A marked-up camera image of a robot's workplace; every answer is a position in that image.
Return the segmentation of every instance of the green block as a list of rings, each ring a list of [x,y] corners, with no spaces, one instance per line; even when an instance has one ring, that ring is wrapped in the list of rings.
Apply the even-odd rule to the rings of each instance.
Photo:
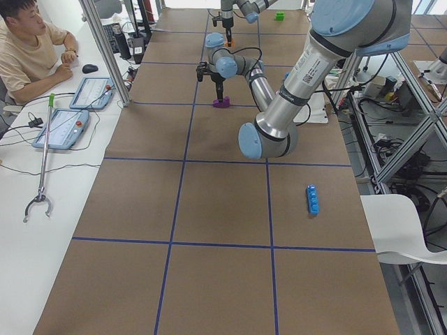
[[[284,21],[284,12],[277,12],[274,18],[275,21]]]

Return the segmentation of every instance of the purple object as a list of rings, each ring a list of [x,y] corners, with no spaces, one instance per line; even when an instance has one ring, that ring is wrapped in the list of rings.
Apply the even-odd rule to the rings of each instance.
[[[228,108],[230,107],[230,97],[226,96],[223,98],[222,102],[219,102],[219,99],[216,99],[212,102],[212,107],[215,108]]]

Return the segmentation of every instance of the green handle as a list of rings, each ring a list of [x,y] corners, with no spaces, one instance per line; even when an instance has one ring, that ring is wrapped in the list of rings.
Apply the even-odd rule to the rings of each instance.
[[[48,105],[50,107],[53,107],[53,102],[54,102],[54,93],[50,94],[50,101],[48,102]]]

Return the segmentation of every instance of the reacher grabber tool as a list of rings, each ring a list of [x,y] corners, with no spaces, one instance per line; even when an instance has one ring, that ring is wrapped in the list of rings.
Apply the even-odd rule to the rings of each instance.
[[[50,125],[51,125],[51,117],[52,117],[52,111],[53,111],[53,102],[54,102],[54,93],[50,94],[50,100],[48,102],[48,119],[47,119],[47,131],[45,132],[45,143],[43,145],[43,155],[42,155],[42,168],[41,168],[41,180],[39,182],[39,189],[37,196],[31,200],[31,202],[28,204],[27,208],[25,208],[25,217],[23,219],[23,222],[28,222],[28,212],[29,208],[32,206],[32,204],[39,203],[39,202],[47,202],[48,203],[48,209],[45,212],[45,214],[50,217],[51,212],[51,202],[50,200],[43,194],[45,190],[45,168],[47,165],[47,155],[48,155],[48,142],[50,141]]]

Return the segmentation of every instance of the beige t-shirt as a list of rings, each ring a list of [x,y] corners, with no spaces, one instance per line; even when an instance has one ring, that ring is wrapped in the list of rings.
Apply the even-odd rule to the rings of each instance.
[[[53,45],[61,45],[67,31],[49,22],[45,25],[45,34],[37,36],[38,45],[32,47],[15,37],[6,24],[0,22],[0,76],[13,98],[14,91],[47,77],[57,62]]]

